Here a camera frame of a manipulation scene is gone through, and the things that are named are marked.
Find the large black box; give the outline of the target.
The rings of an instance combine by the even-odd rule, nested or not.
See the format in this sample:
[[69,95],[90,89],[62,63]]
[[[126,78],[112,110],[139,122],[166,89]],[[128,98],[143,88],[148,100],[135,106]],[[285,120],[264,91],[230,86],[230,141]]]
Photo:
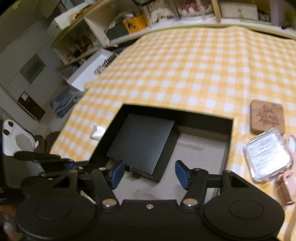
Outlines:
[[119,201],[175,199],[180,202],[185,190],[175,174],[175,162],[178,160],[190,169],[201,168],[211,174],[221,174],[226,168],[233,119],[170,108],[124,104],[94,150],[89,170],[109,168],[117,162],[107,157],[107,152],[129,114],[174,121],[179,137],[159,183],[132,172],[125,164],[125,174],[114,190]]

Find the small black box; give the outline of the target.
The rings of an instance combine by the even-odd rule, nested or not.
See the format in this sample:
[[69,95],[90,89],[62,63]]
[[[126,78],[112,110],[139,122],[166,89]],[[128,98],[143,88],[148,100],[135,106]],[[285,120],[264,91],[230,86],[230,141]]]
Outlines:
[[129,114],[107,157],[124,161],[132,172],[159,183],[178,137],[173,120]]

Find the clear plastic square case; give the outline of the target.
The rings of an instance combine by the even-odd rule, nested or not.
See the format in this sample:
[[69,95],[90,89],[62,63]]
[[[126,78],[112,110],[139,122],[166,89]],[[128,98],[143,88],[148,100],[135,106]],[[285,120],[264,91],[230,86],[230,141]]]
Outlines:
[[277,128],[248,140],[243,153],[254,182],[268,182],[292,166],[292,158]]

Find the pink eyelash curler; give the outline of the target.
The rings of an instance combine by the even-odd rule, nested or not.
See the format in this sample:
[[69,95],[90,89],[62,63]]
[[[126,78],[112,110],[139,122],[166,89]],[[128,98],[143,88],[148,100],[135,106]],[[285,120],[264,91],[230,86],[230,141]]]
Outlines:
[[295,204],[295,134],[291,134],[285,140],[289,155],[292,160],[292,165],[285,172],[280,174],[276,180],[276,189],[280,196],[283,206]]

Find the white satin ribbon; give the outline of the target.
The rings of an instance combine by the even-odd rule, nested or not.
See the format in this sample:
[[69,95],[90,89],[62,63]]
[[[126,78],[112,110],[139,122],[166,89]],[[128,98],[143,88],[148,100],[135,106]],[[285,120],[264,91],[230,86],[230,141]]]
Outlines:
[[93,129],[90,134],[90,138],[93,140],[100,141],[103,135],[105,134],[106,128],[102,126],[93,126]]

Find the folded denim cloth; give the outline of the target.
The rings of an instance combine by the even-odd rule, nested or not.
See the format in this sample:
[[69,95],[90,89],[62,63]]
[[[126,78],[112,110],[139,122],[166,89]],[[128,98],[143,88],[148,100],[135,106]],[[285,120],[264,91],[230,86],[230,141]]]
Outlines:
[[83,95],[83,91],[67,86],[50,101],[50,107],[56,117],[62,118],[70,110],[70,108],[82,98]]

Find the carved wooden square coaster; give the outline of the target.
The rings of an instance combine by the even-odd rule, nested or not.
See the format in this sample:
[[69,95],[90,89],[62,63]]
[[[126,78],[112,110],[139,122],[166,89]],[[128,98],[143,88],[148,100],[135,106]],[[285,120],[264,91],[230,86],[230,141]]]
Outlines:
[[250,102],[250,131],[255,134],[277,128],[285,133],[284,110],[281,104],[253,99]]

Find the white shallow box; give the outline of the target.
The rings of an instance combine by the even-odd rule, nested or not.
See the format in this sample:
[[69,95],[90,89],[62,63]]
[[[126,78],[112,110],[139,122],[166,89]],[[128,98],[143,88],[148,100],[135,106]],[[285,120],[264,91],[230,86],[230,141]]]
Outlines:
[[78,69],[66,80],[71,86],[80,91],[85,91],[84,85],[95,80],[98,76],[93,71],[98,66],[106,68],[117,56],[116,53],[100,49],[88,58]]

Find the pink patterned small case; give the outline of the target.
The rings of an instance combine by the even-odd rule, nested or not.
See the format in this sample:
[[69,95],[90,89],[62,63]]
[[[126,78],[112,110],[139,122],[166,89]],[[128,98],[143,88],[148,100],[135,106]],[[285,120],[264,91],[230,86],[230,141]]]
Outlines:
[[104,66],[98,66],[94,71],[93,71],[93,73],[95,74],[95,75],[100,75],[102,72],[104,71]]

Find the yellow checkered tablecloth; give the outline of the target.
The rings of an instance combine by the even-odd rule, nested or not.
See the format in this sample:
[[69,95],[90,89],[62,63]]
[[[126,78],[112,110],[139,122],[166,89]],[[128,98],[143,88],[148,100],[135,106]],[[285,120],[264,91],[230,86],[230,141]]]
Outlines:
[[253,99],[279,103],[295,133],[295,41],[243,27],[180,28],[141,37],[85,85],[51,153],[88,160],[124,103],[175,108],[234,120],[227,169],[250,181],[243,155]]

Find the white fan heater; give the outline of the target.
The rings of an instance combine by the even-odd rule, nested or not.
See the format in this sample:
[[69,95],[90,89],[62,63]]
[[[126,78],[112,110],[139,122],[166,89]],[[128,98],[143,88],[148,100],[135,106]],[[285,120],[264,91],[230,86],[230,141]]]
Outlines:
[[13,156],[18,151],[34,152],[39,141],[24,130],[13,120],[5,120],[3,123],[3,153],[6,156]]

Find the small dark box on shelf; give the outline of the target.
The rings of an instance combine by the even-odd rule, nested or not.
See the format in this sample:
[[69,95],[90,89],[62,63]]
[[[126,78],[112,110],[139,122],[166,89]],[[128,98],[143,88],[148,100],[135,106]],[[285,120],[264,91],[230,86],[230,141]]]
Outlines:
[[110,28],[109,30],[107,30],[106,32],[106,36],[108,37],[108,39],[114,40],[117,38],[120,38],[122,36],[128,35],[128,30],[126,29],[125,25],[123,24],[123,22],[116,24],[113,28]]

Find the wooden shelf unit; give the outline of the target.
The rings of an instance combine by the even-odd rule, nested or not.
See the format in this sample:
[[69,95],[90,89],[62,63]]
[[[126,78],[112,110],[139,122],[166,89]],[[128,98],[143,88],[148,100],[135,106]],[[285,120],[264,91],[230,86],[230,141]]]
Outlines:
[[69,25],[55,35],[52,49],[71,65],[104,47],[137,39],[149,32],[179,27],[238,25],[283,38],[295,38],[285,1],[269,1],[270,11],[255,1],[96,1],[67,13]]

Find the yellow printed box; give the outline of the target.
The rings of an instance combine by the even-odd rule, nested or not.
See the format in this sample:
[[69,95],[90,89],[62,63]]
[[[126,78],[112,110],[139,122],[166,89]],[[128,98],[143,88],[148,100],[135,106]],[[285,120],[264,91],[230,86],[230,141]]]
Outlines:
[[145,14],[123,21],[129,34],[142,31],[148,26]]

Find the white mini drawer chest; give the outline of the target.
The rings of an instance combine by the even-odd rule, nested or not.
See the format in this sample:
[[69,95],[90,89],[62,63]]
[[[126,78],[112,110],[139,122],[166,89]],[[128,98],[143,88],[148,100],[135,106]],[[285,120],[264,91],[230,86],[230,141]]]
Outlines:
[[257,6],[241,3],[220,3],[223,18],[236,18],[258,21]]

